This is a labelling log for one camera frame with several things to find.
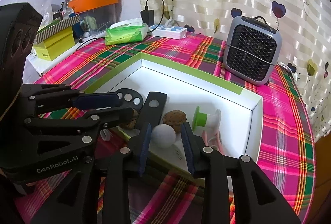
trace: small white ball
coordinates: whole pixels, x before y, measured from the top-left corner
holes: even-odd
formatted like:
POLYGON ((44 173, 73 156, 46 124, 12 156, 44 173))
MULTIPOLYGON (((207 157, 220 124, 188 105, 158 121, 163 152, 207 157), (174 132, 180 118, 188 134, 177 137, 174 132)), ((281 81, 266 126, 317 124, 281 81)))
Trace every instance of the small white ball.
POLYGON ((168 148, 176 141, 174 129, 166 124, 155 126, 151 140, 160 148, 168 148))

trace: orange lid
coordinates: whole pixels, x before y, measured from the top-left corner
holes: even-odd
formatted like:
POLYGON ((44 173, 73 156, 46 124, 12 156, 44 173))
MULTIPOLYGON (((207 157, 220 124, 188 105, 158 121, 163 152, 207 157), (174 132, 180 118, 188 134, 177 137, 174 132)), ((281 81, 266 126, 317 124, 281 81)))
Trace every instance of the orange lid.
POLYGON ((118 2, 119 0, 72 0, 68 3, 68 6, 71 7, 75 13, 79 13, 118 2))

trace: table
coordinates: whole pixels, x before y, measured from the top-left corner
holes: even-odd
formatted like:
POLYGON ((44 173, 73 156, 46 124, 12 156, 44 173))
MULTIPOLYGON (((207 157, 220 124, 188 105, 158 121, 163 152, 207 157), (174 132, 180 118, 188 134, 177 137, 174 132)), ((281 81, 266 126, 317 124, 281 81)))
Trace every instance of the table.
MULTIPOLYGON (((227 72, 218 60, 224 48, 224 41, 193 33, 182 40, 147 37, 141 43, 109 47, 103 39, 98 39, 52 68, 37 83, 70 83, 74 89, 86 89, 109 70, 142 51, 208 72, 263 96, 258 165, 304 223, 312 203, 316 163, 312 130, 302 99, 292 78, 280 66, 275 67, 269 84, 260 87, 227 72)), ((70 108, 47 113, 44 117, 81 115, 83 112, 70 108)), ((67 173, 39 181, 33 194, 16 200, 25 222, 29 222, 67 173)), ((131 222, 143 224, 154 219, 159 224, 200 223, 203 188, 157 165, 147 166, 146 174, 143 180, 129 181, 131 222)), ((100 187, 98 223, 101 223, 103 187, 104 182, 100 187)), ((234 223, 233 197, 229 202, 231 223, 234 223)))

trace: curtain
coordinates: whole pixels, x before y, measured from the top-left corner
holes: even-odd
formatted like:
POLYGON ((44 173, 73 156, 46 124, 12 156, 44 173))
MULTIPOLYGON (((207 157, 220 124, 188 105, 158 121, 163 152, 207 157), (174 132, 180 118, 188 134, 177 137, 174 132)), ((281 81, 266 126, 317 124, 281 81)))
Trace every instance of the curtain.
MULTIPOLYGON (((144 9, 146 0, 140 0, 144 9)), ((331 128, 329 62, 331 57, 330 0, 165 0, 164 16, 188 31, 227 39, 234 17, 263 16, 279 30, 283 43, 279 62, 289 66, 306 105, 315 141, 331 128)), ((149 0, 155 22, 160 0, 149 0)))

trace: silver screw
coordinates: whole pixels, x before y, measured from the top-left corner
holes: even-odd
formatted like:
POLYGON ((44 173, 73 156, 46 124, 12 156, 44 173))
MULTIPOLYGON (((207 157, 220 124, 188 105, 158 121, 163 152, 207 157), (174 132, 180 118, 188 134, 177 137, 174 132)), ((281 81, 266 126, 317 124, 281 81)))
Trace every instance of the silver screw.
POLYGON ((251 160, 251 158, 247 155, 242 155, 241 160, 244 161, 244 162, 249 162, 251 160))
POLYGON ((92 115, 91 119, 97 120, 97 119, 99 119, 99 116, 98 115, 92 115))
POLYGON ((125 147, 125 148, 121 148, 121 149, 120 149, 120 152, 121 152, 122 154, 127 154, 127 153, 130 152, 130 149, 127 148, 127 147, 125 147))
POLYGON ((204 152, 206 152, 206 153, 212 153, 212 148, 211 147, 204 147, 203 148, 203 150, 204 150, 204 152))
POLYGON ((86 136, 83 136, 82 137, 82 141, 84 143, 91 143, 92 142, 92 138, 90 136, 86 135, 86 136))
POLYGON ((92 158, 90 156, 85 156, 83 160, 84 160, 84 163, 89 163, 92 161, 92 158))

